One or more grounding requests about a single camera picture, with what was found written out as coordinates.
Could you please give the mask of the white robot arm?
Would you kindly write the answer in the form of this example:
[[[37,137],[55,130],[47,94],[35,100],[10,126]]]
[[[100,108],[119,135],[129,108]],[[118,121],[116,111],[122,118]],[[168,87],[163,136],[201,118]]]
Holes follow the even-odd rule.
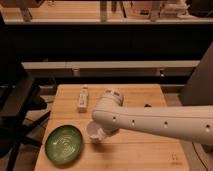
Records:
[[[106,89],[92,119],[106,133],[118,129],[213,145],[213,106],[126,107],[124,95]]]

